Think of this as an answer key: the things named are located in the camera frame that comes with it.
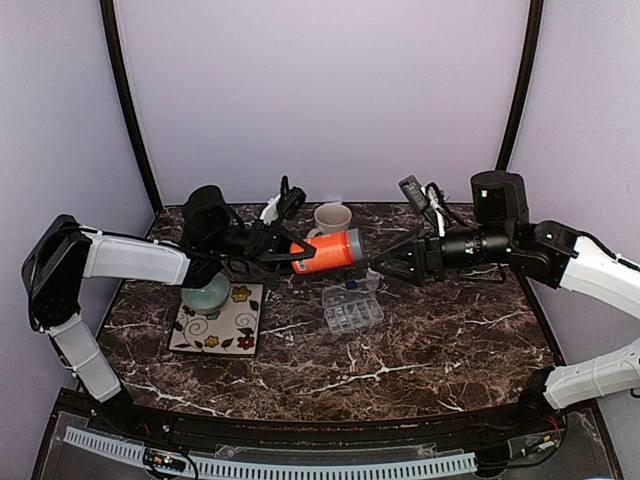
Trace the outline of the small white dropper bottle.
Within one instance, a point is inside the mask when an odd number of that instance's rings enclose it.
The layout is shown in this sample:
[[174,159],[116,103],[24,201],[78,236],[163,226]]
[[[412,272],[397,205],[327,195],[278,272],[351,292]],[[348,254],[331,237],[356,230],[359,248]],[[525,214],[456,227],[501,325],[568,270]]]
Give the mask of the small white dropper bottle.
[[365,287],[370,292],[375,292],[378,290],[382,275],[369,268],[365,277]]

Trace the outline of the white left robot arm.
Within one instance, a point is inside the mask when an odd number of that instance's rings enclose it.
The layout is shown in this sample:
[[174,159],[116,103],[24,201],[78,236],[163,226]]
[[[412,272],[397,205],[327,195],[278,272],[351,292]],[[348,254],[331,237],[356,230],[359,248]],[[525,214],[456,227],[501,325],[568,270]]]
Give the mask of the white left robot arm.
[[258,216],[246,221],[219,187],[203,186],[181,207],[178,241],[107,232],[61,214],[21,267],[30,326],[50,339],[65,367],[103,405],[103,421],[120,436],[134,435],[140,412],[124,400],[126,389],[82,314],[91,283],[116,288],[146,281],[195,289],[234,264],[272,271],[309,259],[315,248],[285,225],[305,201],[301,188],[283,183]]

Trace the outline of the clear plastic pill organizer box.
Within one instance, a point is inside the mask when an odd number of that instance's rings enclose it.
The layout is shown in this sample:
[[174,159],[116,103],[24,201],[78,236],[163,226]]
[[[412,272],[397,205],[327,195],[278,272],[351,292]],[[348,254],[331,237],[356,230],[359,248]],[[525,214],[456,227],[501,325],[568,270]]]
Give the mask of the clear plastic pill organizer box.
[[329,331],[339,335],[380,323],[383,310],[369,290],[326,288],[322,294],[324,319]]

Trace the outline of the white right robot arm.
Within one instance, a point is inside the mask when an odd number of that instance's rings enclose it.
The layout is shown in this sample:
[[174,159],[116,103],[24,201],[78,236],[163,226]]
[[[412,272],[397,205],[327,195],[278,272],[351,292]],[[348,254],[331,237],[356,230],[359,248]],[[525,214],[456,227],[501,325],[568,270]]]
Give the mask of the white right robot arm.
[[[491,170],[470,179],[473,215],[467,224],[454,214],[434,183],[410,175],[399,188],[413,211],[431,222],[416,227],[373,257],[370,267],[407,284],[441,281],[449,270],[489,264],[508,266],[554,290],[590,298],[630,317],[639,316],[639,265],[614,253],[595,235],[553,220],[529,219],[524,179]],[[580,363],[535,371],[510,413],[521,434],[534,432],[549,416],[574,404],[639,387],[639,342]]]

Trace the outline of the orange bottle with grey lid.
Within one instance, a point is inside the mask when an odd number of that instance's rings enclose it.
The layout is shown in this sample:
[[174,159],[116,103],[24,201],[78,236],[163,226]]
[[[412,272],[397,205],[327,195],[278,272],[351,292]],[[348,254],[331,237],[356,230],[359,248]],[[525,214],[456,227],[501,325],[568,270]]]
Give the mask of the orange bottle with grey lid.
[[291,262],[296,274],[347,267],[362,261],[365,257],[361,234],[356,228],[306,238],[305,242],[315,248],[315,254],[307,259]]

